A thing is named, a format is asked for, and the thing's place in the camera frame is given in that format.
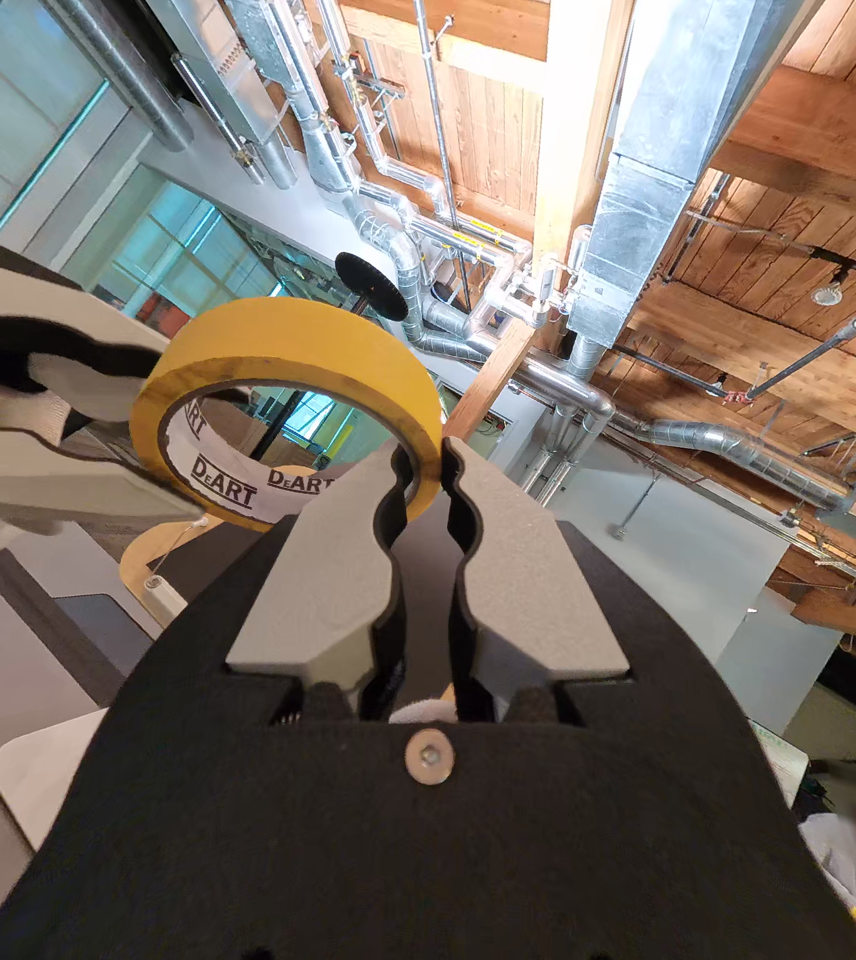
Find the silver ventilation ducts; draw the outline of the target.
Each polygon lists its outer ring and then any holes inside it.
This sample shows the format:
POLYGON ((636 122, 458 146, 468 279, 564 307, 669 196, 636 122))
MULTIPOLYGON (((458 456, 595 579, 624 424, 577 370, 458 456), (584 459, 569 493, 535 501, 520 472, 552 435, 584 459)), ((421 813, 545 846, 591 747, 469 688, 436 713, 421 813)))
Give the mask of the silver ventilation ducts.
POLYGON ((407 349, 482 365, 500 342, 482 325, 495 315, 510 319, 509 330, 535 330, 549 308, 563 307, 573 322, 576 344, 566 363, 541 360, 530 353, 513 379, 552 399, 556 414, 549 439, 527 479, 536 481, 553 460, 560 466, 545 483, 539 502, 548 504, 576 467, 580 449, 608 428, 659 448, 707 452, 763 479, 817 511, 820 522, 856 540, 856 487, 849 487, 813 466, 735 428, 657 420, 645 423, 615 407, 590 386, 602 350, 613 349, 643 283, 650 282, 655 255, 669 228, 683 213, 693 185, 641 164, 633 154, 615 154, 606 174, 601 212, 573 242, 566 265, 545 261, 536 275, 531 245, 513 234, 496 240, 492 226, 471 226, 453 212, 439 182, 394 159, 404 187, 428 192, 435 219, 425 217, 408 199, 362 178, 362 168, 327 111, 317 55, 309 43, 306 17, 291 2, 231 2, 232 19, 218 2, 165 2, 189 54, 176 51, 173 69, 187 86, 199 110, 186 114, 139 54, 102 2, 45 2, 45 8, 76 43, 106 69, 108 80, 148 124, 169 152, 197 154, 192 139, 208 118, 204 146, 214 145, 218 129, 235 161, 256 185, 252 196, 288 206, 275 221, 257 219, 259 205, 229 206, 231 221, 246 226, 242 234, 266 254, 263 234, 307 258, 334 265, 323 241, 348 241, 363 254, 379 252, 391 262, 407 318, 384 321, 407 349), (574 277, 564 294, 548 286, 563 269, 574 277))

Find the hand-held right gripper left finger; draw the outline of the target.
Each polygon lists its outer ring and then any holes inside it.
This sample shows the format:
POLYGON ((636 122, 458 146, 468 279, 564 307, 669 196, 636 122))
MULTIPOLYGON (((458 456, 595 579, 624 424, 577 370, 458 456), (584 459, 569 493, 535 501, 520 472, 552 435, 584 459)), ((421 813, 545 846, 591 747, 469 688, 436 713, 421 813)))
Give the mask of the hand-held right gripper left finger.
POLYGON ((407 611, 391 547, 407 527, 414 479, 387 442, 327 488, 294 523, 226 666, 328 683, 363 720, 386 720, 404 683, 407 611))

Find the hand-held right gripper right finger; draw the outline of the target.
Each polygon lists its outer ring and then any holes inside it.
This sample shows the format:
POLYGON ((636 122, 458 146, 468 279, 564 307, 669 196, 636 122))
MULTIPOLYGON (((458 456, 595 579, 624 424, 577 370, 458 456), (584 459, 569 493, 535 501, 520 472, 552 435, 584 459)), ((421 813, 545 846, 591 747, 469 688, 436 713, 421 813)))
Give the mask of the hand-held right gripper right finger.
POLYGON ((630 677, 602 607, 549 511, 467 442, 443 442, 447 533, 461 550, 449 621, 460 723, 495 723, 520 692, 630 677))

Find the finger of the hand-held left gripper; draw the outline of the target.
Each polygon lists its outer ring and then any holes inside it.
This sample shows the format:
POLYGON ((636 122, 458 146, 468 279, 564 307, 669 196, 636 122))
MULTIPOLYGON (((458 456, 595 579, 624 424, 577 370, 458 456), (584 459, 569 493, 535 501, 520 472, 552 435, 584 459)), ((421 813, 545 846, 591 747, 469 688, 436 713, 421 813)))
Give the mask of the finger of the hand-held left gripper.
POLYGON ((44 391, 28 378, 30 353, 152 353, 154 372, 166 349, 164 336, 70 283, 0 258, 0 386, 44 391))
POLYGON ((0 522, 49 533, 70 523, 185 523, 204 516, 193 500, 112 459, 63 452, 62 416, 0 416, 0 522))

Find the black floor lamp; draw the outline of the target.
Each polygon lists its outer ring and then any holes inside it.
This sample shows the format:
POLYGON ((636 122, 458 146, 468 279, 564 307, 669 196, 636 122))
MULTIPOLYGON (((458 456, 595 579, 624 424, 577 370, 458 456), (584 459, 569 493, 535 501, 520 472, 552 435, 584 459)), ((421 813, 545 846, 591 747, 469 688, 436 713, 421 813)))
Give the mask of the black floor lamp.
MULTIPOLYGON (((372 308, 387 321, 404 322, 409 316, 409 307, 398 289, 368 261, 352 254, 340 254, 335 261, 338 280, 356 296, 351 314, 362 315, 372 308)), ((270 409, 270 419, 264 435, 257 441, 249 458, 257 463, 267 455, 270 446, 282 432, 291 416, 305 398, 305 391, 294 389, 284 405, 275 403, 270 409)))

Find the black sheet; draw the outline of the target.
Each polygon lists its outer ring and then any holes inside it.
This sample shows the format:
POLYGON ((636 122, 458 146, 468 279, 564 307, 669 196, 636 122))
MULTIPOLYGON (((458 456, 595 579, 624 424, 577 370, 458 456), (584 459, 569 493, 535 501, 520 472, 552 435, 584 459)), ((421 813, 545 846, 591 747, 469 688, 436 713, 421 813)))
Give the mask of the black sheet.
MULTIPOLYGON (((454 576, 462 553, 449 534, 449 515, 450 498, 440 493, 393 547, 407 604, 407 677, 397 708, 440 698, 451 684, 447 632, 454 576)), ((261 537, 222 523, 192 541, 183 541, 168 560, 151 562, 150 569, 192 603, 261 537)))

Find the person's left hand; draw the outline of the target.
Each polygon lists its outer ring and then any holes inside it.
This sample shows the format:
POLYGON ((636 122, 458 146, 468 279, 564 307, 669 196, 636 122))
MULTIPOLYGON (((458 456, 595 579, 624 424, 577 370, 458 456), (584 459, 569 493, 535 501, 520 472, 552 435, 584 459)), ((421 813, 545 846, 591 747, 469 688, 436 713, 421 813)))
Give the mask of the person's left hand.
POLYGON ((0 386, 0 428, 30 431, 58 448, 70 412, 71 407, 51 391, 28 395, 0 386))

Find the orange machine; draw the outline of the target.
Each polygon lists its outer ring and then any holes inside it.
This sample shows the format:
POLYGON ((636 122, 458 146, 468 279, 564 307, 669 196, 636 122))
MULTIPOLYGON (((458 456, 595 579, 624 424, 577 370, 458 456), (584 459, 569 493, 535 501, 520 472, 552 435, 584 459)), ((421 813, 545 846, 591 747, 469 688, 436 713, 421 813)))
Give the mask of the orange machine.
POLYGON ((151 293, 136 314, 144 326, 172 340, 190 321, 192 315, 158 293, 151 293))

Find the handwritten whiteboard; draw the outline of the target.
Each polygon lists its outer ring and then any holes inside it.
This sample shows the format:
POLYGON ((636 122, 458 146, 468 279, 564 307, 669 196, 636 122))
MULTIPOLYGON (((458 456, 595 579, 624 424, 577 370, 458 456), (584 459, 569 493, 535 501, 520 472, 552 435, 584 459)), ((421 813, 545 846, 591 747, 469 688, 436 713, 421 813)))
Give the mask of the handwritten whiteboard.
POLYGON ((807 775, 809 757, 754 720, 749 720, 749 726, 759 740, 775 780, 779 783, 786 806, 791 808, 807 775))

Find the yellow tape roll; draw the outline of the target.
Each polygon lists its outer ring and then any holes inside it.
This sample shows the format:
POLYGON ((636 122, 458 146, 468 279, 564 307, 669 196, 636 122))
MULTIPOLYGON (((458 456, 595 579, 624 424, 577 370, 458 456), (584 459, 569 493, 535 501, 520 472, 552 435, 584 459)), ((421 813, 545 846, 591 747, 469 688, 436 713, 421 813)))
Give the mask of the yellow tape roll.
POLYGON ((236 300, 186 325, 134 402, 130 435, 141 465, 207 514, 266 533, 334 486, 326 474, 287 479, 232 449, 201 400, 236 386, 282 386, 362 412, 402 446, 412 470, 407 519, 442 480, 442 407, 429 371, 393 335, 321 303, 236 300))

